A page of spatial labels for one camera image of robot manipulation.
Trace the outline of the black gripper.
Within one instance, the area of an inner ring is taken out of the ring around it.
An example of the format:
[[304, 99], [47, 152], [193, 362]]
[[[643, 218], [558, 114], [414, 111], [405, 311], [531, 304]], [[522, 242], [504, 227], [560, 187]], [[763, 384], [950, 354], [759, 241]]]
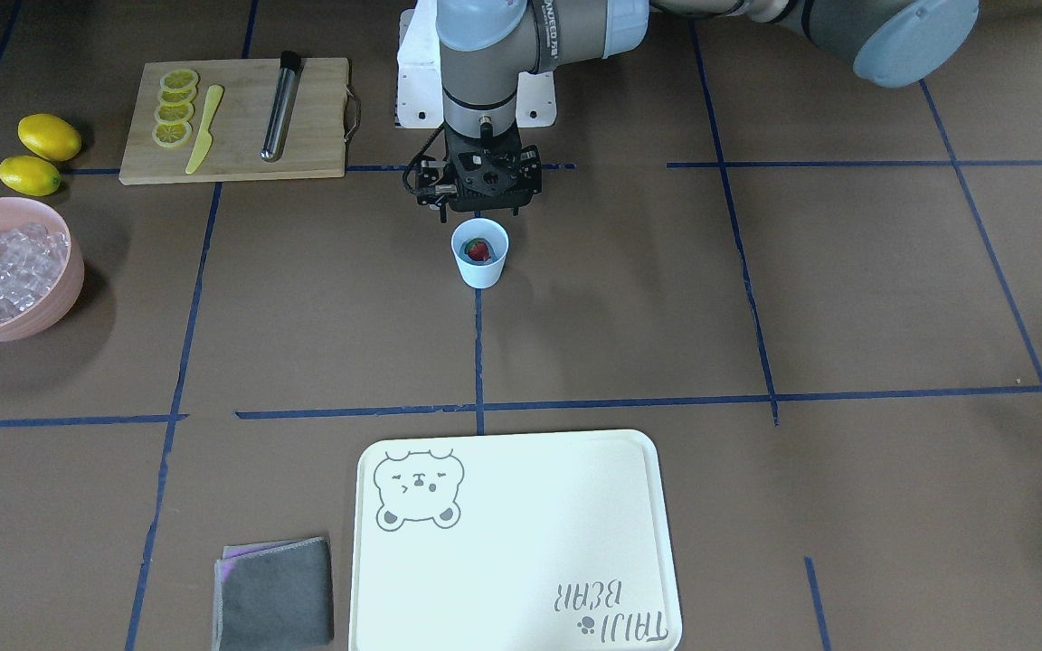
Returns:
[[522, 144], [516, 128], [496, 137], [437, 128], [412, 158], [412, 196], [439, 218], [495, 210], [516, 217], [542, 187], [539, 149]]

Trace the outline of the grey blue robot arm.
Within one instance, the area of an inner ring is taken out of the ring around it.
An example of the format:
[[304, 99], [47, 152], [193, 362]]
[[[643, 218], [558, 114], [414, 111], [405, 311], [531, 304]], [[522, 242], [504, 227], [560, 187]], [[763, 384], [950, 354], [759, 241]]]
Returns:
[[517, 212], [542, 187], [525, 124], [553, 123], [553, 73], [603, 61], [644, 40], [652, 12], [743, 16], [784, 26], [848, 62], [857, 77], [904, 87], [948, 61], [979, 18], [976, 1], [419, 1], [402, 15], [401, 127], [429, 128], [445, 152], [411, 157], [403, 186], [449, 211]]

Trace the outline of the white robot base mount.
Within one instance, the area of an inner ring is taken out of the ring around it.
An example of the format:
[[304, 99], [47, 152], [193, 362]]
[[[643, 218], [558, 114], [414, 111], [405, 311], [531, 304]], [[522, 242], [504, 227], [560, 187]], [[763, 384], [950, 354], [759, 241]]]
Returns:
[[[437, 1], [418, 1], [400, 16], [394, 123], [399, 128], [435, 128], [443, 119]], [[524, 128], [550, 127], [559, 117], [554, 75], [521, 71], [517, 75], [516, 123]]]

